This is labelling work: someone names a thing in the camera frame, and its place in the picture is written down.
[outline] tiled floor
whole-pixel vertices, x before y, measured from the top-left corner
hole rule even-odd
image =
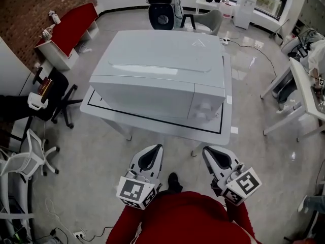
[[[100,34],[85,44],[92,52],[80,55],[72,70],[65,72],[70,83],[78,85],[75,99],[82,98],[97,62],[117,31],[151,29],[146,10],[131,10],[105,14],[97,21]],[[255,46],[272,61],[275,72],[281,73],[287,62],[268,34],[255,27],[242,30],[230,21],[224,21],[219,36],[227,35],[241,44]],[[298,134],[312,130],[316,120],[309,116],[263,136],[263,129],[280,120],[284,113],[277,112],[271,95],[262,101],[260,94],[275,78],[272,65],[264,55],[253,48],[241,48],[230,43],[224,48],[232,56],[233,117],[232,126],[238,134],[231,134],[227,146],[241,161],[253,166],[263,186],[246,201],[257,238],[265,243],[282,243],[284,236],[292,236],[305,229],[310,215],[296,212],[297,205],[306,194],[313,194],[315,180],[324,158],[323,135],[316,135],[301,143]],[[67,128],[63,118],[58,124],[46,124],[46,137],[61,151],[51,163],[60,170],[59,175],[38,173],[33,183],[32,206],[37,236],[43,236],[54,227],[62,228],[69,242],[78,243],[45,207],[46,198],[53,200],[60,221],[71,231],[85,230],[87,237],[101,234],[106,226],[113,226],[123,205],[115,197],[119,177],[124,175],[132,156],[152,144],[162,143],[165,159],[161,181],[166,186],[167,176],[176,171],[185,190],[197,191],[215,198],[210,189],[211,177],[201,156],[190,157],[198,143],[181,138],[159,135],[134,129],[131,142],[126,141],[99,118],[71,108],[75,127]],[[34,124],[41,136],[43,124]],[[47,199],[51,212],[51,202]],[[109,233],[93,243],[104,243]]]

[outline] white microwave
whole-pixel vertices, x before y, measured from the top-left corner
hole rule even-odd
[[[225,100],[219,37],[171,30],[118,32],[90,84],[115,110],[210,121]]]

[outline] table leg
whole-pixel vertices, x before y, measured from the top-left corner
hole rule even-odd
[[[290,113],[285,119],[279,121],[278,123],[274,124],[273,126],[265,129],[263,131],[263,134],[266,136],[267,134],[269,134],[271,131],[276,130],[277,128],[289,123],[290,121],[295,120],[296,118],[301,117],[303,114],[306,113],[306,109],[304,106],[301,106],[300,108],[298,108],[297,110],[295,110],[294,112]]]
[[[266,93],[270,92],[273,90],[279,83],[285,78],[285,76],[291,71],[290,68],[290,62],[285,66],[285,71],[281,74],[278,75],[275,80],[272,81],[272,83],[268,86],[268,88],[261,94],[261,99],[264,99],[264,96]]]
[[[307,138],[307,137],[310,137],[310,136],[312,136],[312,135],[318,134],[318,133],[320,133],[320,132],[323,131],[323,130],[325,130],[325,124],[322,125],[321,127],[317,128],[317,129],[315,129],[315,130],[313,130],[313,131],[307,133],[307,134],[304,134],[304,135],[302,135],[302,136],[300,136],[300,137],[297,137],[297,142],[300,142],[300,141],[302,141],[303,139],[305,139],[305,138]]]
[[[196,157],[198,154],[202,153],[203,147],[207,146],[207,143],[200,143],[192,152],[191,156]]]
[[[125,137],[127,141],[132,140],[132,135],[130,135],[130,133],[127,130],[125,130],[123,127],[121,127],[118,123],[103,118],[102,120],[108,125],[110,125],[113,129],[115,129],[118,133],[120,133],[123,137]]]

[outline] red brick wall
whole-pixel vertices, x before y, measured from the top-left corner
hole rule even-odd
[[[0,36],[30,69],[43,56],[34,49],[42,29],[53,24],[48,16],[50,10],[59,17],[79,5],[94,3],[96,0],[0,0]]]

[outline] table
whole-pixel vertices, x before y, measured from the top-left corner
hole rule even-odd
[[[206,0],[197,0],[196,1],[196,14],[199,13],[200,7],[203,9],[208,9],[208,10],[214,10],[217,9],[219,10],[220,8],[220,3],[216,3],[214,0],[212,2],[207,2]]]
[[[296,61],[293,58],[290,58],[288,64],[285,66],[284,72],[277,76],[276,79],[269,85],[269,87],[261,94],[261,99],[264,99],[264,96],[269,91],[273,90],[289,73],[292,72],[292,75],[294,76],[296,85],[298,90],[301,92],[302,95],[302,102],[297,104],[292,113],[290,113],[286,118],[279,121],[278,123],[274,124],[273,126],[265,129],[263,131],[264,135],[269,134],[271,131],[284,126],[290,121],[293,121],[300,116],[304,115],[305,113],[315,116],[316,118],[319,118],[323,121],[325,121],[325,114],[318,111],[315,105],[314,97],[313,97],[313,91],[311,90],[311,86],[314,83],[312,77],[308,76],[304,66],[298,61]],[[325,125],[307,133],[297,138],[297,142],[312,136],[316,133],[319,133],[321,131],[325,130]]]
[[[194,124],[191,123],[193,121],[188,120],[176,122],[118,111],[112,109],[92,87],[83,99],[80,110],[100,117],[127,140],[131,140],[132,135],[120,124],[202,142],[192,152],[192,156],[196,156],[208,144],[229,143],[232,119],[232,76],[230,56],[226,53],[223,54],[223,62],[226,100],[217,111],[217,117],[208,123]]]

